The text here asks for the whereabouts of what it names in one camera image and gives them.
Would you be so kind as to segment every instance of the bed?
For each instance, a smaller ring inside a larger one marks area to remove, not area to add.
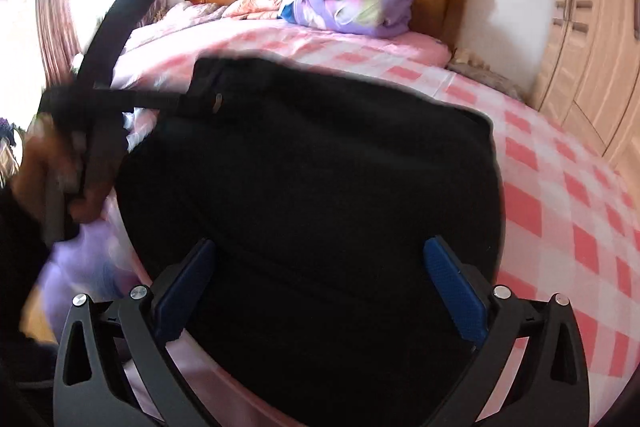
[[[570,297],[586,351],[591,422],[596,423],[640,362],[640,228],[633,203],[620,176],[577,139],[524,104],[443,69],[456,46],[464,7],[465,0],[414,0],[412,32],[391,41],[282,20],[201,24],[122,55],[113,86],[184,91],[200,54],[260,52],[305,68],[374,77],[487,115],[493,122],[506,216],[496,282],[522,298],[546,301],[558,292]],[[426,36],[441,41],[439,52],[431,41],[429,47],[421,40]],[[141,121],[147,130],[152,125],[151,115]],[[482,416],[500,408],[525,347],[526,339],[516,344]],[[179,359],[185,349],[197,351],[186,344],[170,351]],[[233,424],[220,409],[227,400],[251,407],[252,416],[262,418],[260,425],[296,425],[211,367],[219,379],[217,398],[199,390],[196,380],[193,386],[218,418]],[[224,400],[220,393],[227,393]]]

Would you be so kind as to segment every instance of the black sleeve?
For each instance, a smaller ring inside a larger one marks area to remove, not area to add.
[[[0,334],[18,330],[22,306],[48,256],[39,223],[18,205],[11,188],[0,190]]]

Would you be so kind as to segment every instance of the checkered bedsheet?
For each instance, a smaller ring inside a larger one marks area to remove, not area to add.
[[[306,67],[382,79],[493,122],[506,228],[497,283],[522,297],[569,296],[586,350],[591,422],[604,415],[640,362],[640,229],[619,175],[536,111],[458,74],[362,42],[333,41],[301,26],[252,28],[223,41],[167,50],[137,82],[162,74],[184,83],[201,53],[269,52]],[[526,341],[516,344],[482,416],[496,412]]]

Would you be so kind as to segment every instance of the black pants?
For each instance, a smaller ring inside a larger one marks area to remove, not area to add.
[[[160,121],[126,160],[132,243],[151,277],[216,243],[188,331],[274,407],[311,427],[420,425],[470,358],[422,245],[443,235],[488,279],[497,263],[488,124],[386,87],[243,67],[257,94],[233,84],[218,115]]]

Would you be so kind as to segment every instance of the silver screw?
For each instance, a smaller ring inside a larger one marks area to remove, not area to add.
[[[556,302],[561,306],[567,306],[569,304],[569,297],[561,293],[556,293]]]
[[[73,304],[76,307],[80,307],[82,306],[85,302],[86,302],[86,295],[84,293],[79,293],[78,295],[76,295],[73,299]]]
[[[511,297],[511,290],[507,286],[499,285],[494,288],[494,295],[498,299],[508,299]]]
[[[130,292],[129,295],[132,299],[139,301],[140,299],[146,296],[146,286],[135,286]]]

